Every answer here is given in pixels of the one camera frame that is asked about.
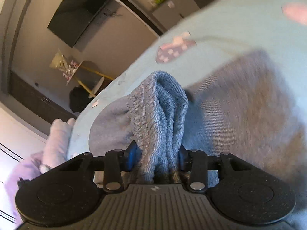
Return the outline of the grey sweatpants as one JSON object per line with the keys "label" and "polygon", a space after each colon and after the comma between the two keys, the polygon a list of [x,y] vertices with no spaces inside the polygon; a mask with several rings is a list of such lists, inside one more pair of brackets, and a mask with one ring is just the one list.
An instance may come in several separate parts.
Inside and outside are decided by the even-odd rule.
{"label": "grey sweatpants", "polygon": [[306,122],[265,52],[241,56],[186,89],[166,72],[151,73],[99,113],[88,145],[103,156],[132,141],[139,156],[130,181],[179,182],[180,146],[229,152],[291,185],[297,205],[288,223],[306,229]]}

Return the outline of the black bag on floor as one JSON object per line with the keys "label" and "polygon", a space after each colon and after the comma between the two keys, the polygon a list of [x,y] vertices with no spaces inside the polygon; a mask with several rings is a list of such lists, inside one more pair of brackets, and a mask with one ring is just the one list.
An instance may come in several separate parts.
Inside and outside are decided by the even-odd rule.
{"label": "black bag on floor", "polygon": [[81,86],[74,87],[69,93],[69,106],[73,113],[82,112],[93,98],[89,98],[89,93]]}

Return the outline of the yellow legged side table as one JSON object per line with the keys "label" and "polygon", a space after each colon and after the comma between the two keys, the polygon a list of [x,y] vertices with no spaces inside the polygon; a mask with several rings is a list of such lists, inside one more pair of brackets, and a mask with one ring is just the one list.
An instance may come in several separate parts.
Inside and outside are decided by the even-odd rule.
{"label": "yellow legged side table", "polygon": [[85,60],[80,63],[72,60],[69,62],[68,70],[63,73],[67,79],[67,85],[75,80],[88,93],[89,98],[94,98],[114,78],[104,74],[93,61]]}

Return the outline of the yellow snack bag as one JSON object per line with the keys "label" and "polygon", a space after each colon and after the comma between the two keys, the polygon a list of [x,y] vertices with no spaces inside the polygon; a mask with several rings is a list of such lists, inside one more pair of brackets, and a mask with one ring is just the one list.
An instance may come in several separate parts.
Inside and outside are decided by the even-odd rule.
{"label": "yellow snack bag", "polygon": [[79,64],[74,60],[68,61],[60,50],[53,57],[50,68],[62,71],[62,76],[67,80],[71,80],[77,71]]}

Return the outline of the white low cabinet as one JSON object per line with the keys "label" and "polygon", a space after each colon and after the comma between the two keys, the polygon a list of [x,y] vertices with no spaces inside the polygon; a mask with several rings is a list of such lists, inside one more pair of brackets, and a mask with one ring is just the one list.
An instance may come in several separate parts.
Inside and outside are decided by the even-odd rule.
{"label": "white low cabinet", "polygon": [[151,14],[165,33],[199,9],[194,0],[166,0],[154,7]]}

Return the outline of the light blue mushroom duvet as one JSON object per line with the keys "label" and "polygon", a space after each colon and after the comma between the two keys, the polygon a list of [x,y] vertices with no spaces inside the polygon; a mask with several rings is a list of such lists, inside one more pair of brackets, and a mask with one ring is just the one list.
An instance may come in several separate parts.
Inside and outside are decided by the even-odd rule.
{"label": "light blue mushroom duvet", "polygon": [[[161,70],[187,87],[213,71],[255,49],[267,52],[283,73],[306,117],[306,26],[286,17],[289,4],[306,0],[216,0],[190,15],[155,41],[78,116],[67,157],[88,152],[90,128],[100,111],[131,93],[150,73]],[[196,45],[167,64],[158,64],[158,48],[188,32]]]}

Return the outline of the black wall television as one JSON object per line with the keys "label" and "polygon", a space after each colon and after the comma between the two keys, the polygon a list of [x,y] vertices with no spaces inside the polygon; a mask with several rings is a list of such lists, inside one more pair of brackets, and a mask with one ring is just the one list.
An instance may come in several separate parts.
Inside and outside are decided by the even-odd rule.
{"label": "black wall television", "polygon": [[107,0],[62,0],[48,29],[73,47]]}

